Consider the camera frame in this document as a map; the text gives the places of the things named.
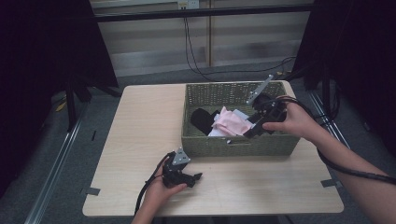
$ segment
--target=woven basket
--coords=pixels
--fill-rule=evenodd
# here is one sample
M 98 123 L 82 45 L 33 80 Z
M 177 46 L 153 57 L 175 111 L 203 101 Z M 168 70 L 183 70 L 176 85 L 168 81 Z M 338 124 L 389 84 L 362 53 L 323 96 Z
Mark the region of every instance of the woven basket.
M 249 93 L 262 82 L 223 82 L 187 84 L 184 105 L 181 142 L 184 151 L 190 157 L 229 157 L 229 156 L 289 156 L 294 150 L 299 137 L 275 132 L 264 133 L 247 139 L 245 136 L 209 137 L 190 123 L 194 110 L 202 108 L 210 114 L 220 111 L 238 109 L 246 115 L 256 111 L 247 105 Z M 292 95 L 286 92 L 281 81 L 272 81 L 263 91 L 268 95 Z

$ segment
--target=person's right hand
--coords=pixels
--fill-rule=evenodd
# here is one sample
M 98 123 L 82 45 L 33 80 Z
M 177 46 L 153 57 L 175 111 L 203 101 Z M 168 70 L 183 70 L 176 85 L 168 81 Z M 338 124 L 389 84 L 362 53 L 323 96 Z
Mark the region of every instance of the person's right hand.
M 286 103 L 286 108 L 288 112 L 283 122 L 266 122 L 262 127 L 265 130 L 281 131 L 307 140 L 312 139 L 316 129 L 320 128 L 320 126 L 299 105 L 295 103 Z

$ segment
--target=person's left hand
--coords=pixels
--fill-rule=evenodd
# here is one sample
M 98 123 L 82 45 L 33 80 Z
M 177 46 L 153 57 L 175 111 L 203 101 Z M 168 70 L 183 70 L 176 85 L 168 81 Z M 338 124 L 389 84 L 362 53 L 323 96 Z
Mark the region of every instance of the person's left hand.
M 151 184 L 148 186 L 145 194 L 145 200 L 143 201 L 142 207 L 147 206 L 150 209 L 154 209 L 157 211 L 163 206 L 169 198 L 181 192 L 183 189 L 187 187 L 187 184 L 180 184 L 173 186 L 172 188 L 167 188 L 163 184 L 163 165 L 158 169 L 157 176 Z

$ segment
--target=gray carpet floor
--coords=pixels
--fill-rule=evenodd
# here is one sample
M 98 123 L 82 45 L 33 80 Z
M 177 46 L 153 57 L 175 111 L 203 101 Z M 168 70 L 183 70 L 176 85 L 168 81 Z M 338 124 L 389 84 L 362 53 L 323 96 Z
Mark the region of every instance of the gray carpet floor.
M 233 71 L 256 70 L 269 68 L 277 63 L 245 64 L 226 66 L 221 68 L 207 68 L 202 71 Z M 218 81 L 249 81 L 263 80 L 270 72 L 261 73 L 223 73 L 211 75 Z M 163 83 L 206 82 L 207 80 L 191 71 L 176 71 L 162 74 L 143 75 L 119 78 L 122 91 L 128 85 L 146 85 Z M 295 79 L 291 86 L 303 103 L 313 109 L 313 105 L 304 90 L 301 79 Z M 130 223 L 132 217 L 85 217 L 82 206 L 85 195 L 81 190 L 90 186 L 96 165 L 99 162 L 108 131 L 117 110 L 120 98 L 111 97 L 96 89 L 90 89 L 92 100 L 82 113 L 81 126 L 69 154 L 67 155 L 60 178 L 50 198 L 44 216 L 40 223 Z M 67 111 L 55 112 L 54 104 L 45 122 L 44 132 L 35 154 L 26 164 L 20 177 L 8 188 L 5 196 L 0 200 L 0 223 L 24 223 L 41 187 L 46 181 L 51 166 L 56 160 L 60 148 L 66 137 L 68 125 Z M 380 169 L 396 176 L 396 159 L 391 157 L 383 147 L 375 133 L 367 132 L 363 127 L 364 120 L 351 103 L 341 95 L 341 107 L 335 120 L 342 134 L 351 148 L 364 159 L 370 161 Z M 353 202 L 345 189 L 338 189 L 345 210 L 340 214 L 307 214 L 290 215 L 294 223 L 370 223 L 366 215 Z M 228 217 L 229 223 L 289 223 L 285 217 Z M 166 223 L 213 223 L 210 217 L 169 217 Z

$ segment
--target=wall outlet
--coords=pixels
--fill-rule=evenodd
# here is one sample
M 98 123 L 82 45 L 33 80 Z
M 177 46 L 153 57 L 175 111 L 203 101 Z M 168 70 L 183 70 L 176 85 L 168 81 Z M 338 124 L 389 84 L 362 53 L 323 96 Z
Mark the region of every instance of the wall outlet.
M 177 1 L 177 8 L 183 10 L 189 8 L 189 1 Z
M 199 8 L 199 0 L 189 0 L 188 9 L 198 9 Z

